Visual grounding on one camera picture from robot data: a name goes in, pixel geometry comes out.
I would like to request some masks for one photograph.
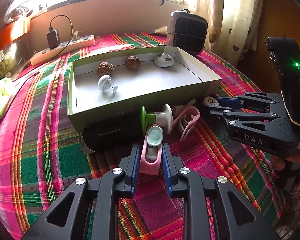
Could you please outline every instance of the tablecloth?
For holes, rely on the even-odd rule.
[[[165,37],[126,33],[98,36],[95,41],[95,46],[33,67],[29,74],[39,74],[26,81],[0,123],[0,220],[15,239],[77,177],[98,178],[130,153],[129,146],[88,156],[82,153],[67,117],[70,65],[73,60],[110,50],[157,46]],[[218,95],[259,91],[206,49],[197,58],[223,78]],[[185,166],[210,178],[226,176],[269,223],[278,221],[285,202],[275,187],[268,154],[228,139],[223,124],[212,120],[200,118],[184,142],[178,136],[174,131],[164,141]],[[118,228],[119,239],[182,239],[183,199],[168,197],[162,170],[158,176],[140,174],[134,198],[119,200]],[[213,229],[211,238],[215,238]]]

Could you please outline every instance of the green box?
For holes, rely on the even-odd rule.
[[[168,68],[154,65],[154,57],[167,52],[175,63]],[[138,70],[125,66],[125,59],[136,56]],[[112,85],[118,91],[98,90],[96,74],[101,62],[114,66]],[[178,47],[150,47],[106,52],[72,62],[68,83],[68,117],[77,132],[111,117],[138,111],[161,111],[163,105],[186,104],[193,98],[216,92],[221,77],[204,63]]]

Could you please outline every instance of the power strip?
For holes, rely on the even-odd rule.
[[[34,65],[39,64],[40,62],[43,62],[47,59],[53,58],[67,44],[68,44],[68,41],[61,43],[59,45],[59,47],[56,47],[54,49],[44,49],[43,51],[40,51],[40,52],[34,54],[34,56],[30,60],[31,65],[34,66]],[[62,53],[67,53],[69,51],[72,51],[75,49],[81,49],[84,47],[90,47],[90,46],[93,46],[94,44],[95,44],[94,35],[85,36],[78,40],[71,41],[69,43],[69,45],[63,50]]]

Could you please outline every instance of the curtain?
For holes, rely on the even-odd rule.
[[[196,0],[194,13],[208,23],[205,48],[236,66],[256,50],[263,0]]]

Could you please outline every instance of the black power adapter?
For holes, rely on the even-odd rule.
[[[49,33],[47,33],[47,40],[49,49],[54,49],[60,45],[60,36],[58,29],[53,30],[52,27],[49,27]]]

